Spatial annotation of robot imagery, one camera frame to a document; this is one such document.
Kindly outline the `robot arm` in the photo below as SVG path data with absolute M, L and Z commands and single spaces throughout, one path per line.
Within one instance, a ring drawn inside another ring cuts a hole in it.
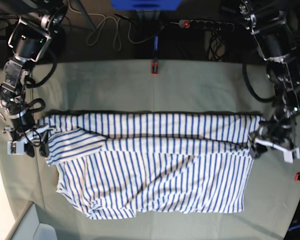
M 296 118 L 300 116 L 300 70 L 295 51 L 297 44 L 277 0 L 258 3 L 242 0 L 239 11 L 244 27 L 253 36 L 257 52 L 266 63 L 266 76 L 272 83 L 274 96 L 262 98 L 249 82 L 247 66 L 242 66 L 245 84 L 254 98 L 271 103 L 274 108 L 268 120 L 248 135 L 250 155 L 259 158 L 268 149 L 282 152 L 286 163 L 300 158 L 296 146 Z
M 7 42 L 12 57 L 4 65 L 4 81 L 0 84 L 0 108 L 12 124 L 3 130 L 8 137 L 7 153 L 33 158 L 35 148 L 44 145 L 48 131 L 48 125 L 37 123 L 34 114 L 43 111 L 46 104 L 41 98 L 27 102 L 26 91 L 42 86 L 55 72 L 57 58 L 50 44 L 68 7 L 63 0 L 0 0 L 0 10 L 18 16 Z M 51 56 L 52 67 L 35 82 L 30 75 L 45 53 Z

